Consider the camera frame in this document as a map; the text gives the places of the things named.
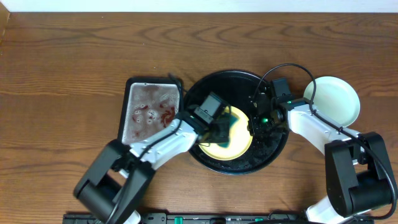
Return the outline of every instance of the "white plate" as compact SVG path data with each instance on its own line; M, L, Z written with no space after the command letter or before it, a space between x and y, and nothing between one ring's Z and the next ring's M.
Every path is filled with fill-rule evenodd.
M361 104L354 88L336 77L320 77L315 79L317 92L313 99L314 105L325 115L347 127L358 118ZM304 97L310 99L313 82L308 84Z

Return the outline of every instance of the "black plate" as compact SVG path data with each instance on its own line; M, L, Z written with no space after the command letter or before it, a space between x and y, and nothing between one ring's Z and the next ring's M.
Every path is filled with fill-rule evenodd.
M250 117L251 105L248 98L253 94L259 81L257 75L240 70L212 73L189 89L184 98L185 107L200 105L212 91ZM230 161L213 159L199 146L193 146L190 154L211 170L232 175L248 174L270 164L282 151L288 135L289 130L276 129L266 140L260 141L253 137L249 149L242 156Z

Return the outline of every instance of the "black cable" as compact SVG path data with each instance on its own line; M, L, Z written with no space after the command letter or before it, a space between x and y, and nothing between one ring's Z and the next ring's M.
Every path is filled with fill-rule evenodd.
M205 146L204 144L199 143L198 146L205 146L205 147L210 147L210 143L207 143L208 145Z
M263 220L258 222L252 222L250 224L321 224L305 220Z
M280 211L278 211L278 210L272 211L270 214L268 214L267 220L271 220L271 215L273 215L273 214L276 213L276 212L280 213ZM289 217L287 214L278 214L278 215L286 215L287 219L290 220L290 217Z
M325 124L327 124L327 125L331 126L332 128L336 129L339 133L345 134L346 136L350 137L355 143L359 144L365 150L365 152L368 153L372 157L372 159L375 161L375 163L377 165L379 165L379 167L381 168L383 173L386 175L386 178L387 178L387 181L388 181L388 184L389 184L389 187L390 187L390 191L391 191L391 198L392 198L392 202L391 202L392 205L391 205L391 209L389 210L389 212L387 214L383 215L383 216L380 216L380 217L374 217L374 216L370 216L370 215L355 215L354 217L355 218L362 218L362 219L372 219L372 220L384 220L384 219L387 219L387 218L391 217L392 214L394 214L394 212L396 210L396 207L397 207L397 195L396 195L396 191L395 191L395 188L394 188L394 184L392 183L390 174L387 172L386 168L384 167L384 165L380 161L380 159L377 157L377 155L367 145L365 145L365 143L360 141L357 137L353 136L352 134L344 131L343 127L337 127L334 124L332 124L331 122L327 121L325 118L322 118L319 114L317 114L317 111L312 108L313 99L315 97L315 92L317 90L317 84L315 82L315 79L314 79L313 75L311 74L311 72L308 69L306 69L305 67L303 67L301 65L295 64L295 63L284 63L284 64L278 65L278 66L270 69L260 79L260 82L259 82L256 90L254 91L254 94L253 94L252 98L254 99L254 97L256 96L256 93L258 92L258 89L260 87L260 84L261 84L262 80L270 72L274 71L277 68L284 67L284 66L295 66L295 67L301 68L302 70L304 70L311 77L312 82L313 82L313 91L312 91L312 95L311 95L311 99L310 99L310 111L311 111L311 114L315 115L319 120L323 121Z
M172 74L169 74L169 77L170 77L170 79L175 83L175 85L176 85L177 88L178 88L178 92L180 93L180 109L179 109L179 110L180 110L180 111L183 111L183 110L184 110L184 105L183 105L183 93L182 93L183 87L182 87L182 85L181 85L180 82L176 81L176 78L175 78ZM178 129L181 127L181 123L182 123L182 120L180 120L180 122L178 123L177 127L176 127L172 132L166 134L165 136L163 136L163 137L159 138L158 140L156 140L156 141L152 142L151 144L149 144L149 145L143 150L143 152L139 155L139 157L137 158L137 161L140 161L140 160L142 159L142 157L144 157L144 155L145 155L154 145L156 145L157 143L159 143L159 142L163 141L164 139L167 139L168 137L170 137L170 136L172 136L173 134L175 134L175 133L178 131ZM131 172L133 172L133 171L134 171L134 168L133 168L133 167L130 168L129 174L131 174ZM124 185L127 185L130 181L131 181L131 175L129 175L129 176L127 177L126 183L124 183ZM122 198L124 197L124 192L126 191L126 188L124 187L124 185L123 185L122 189L120 190L119 198L118 198L118 200L116 201L116 204L115 204L115 206L113 207L112 212L111 212L111 214L109 215L109 217L108 217L107 221L105 222L105 224L109 224L110 220L112 219L112 217L114 216L114 214L115 214L116 211L118 210L120 203L122 202Z

